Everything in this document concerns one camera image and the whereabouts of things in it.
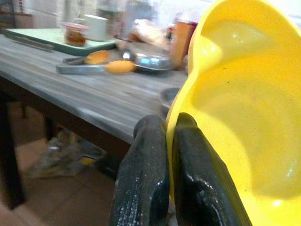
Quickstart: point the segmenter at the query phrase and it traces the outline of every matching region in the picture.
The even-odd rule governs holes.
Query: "cup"
[[[88,26],[86,38],[92,41],[105,41],[107,39],[107,20],[94,15],[85,14],[83,19],[76,18],[73,22]]]

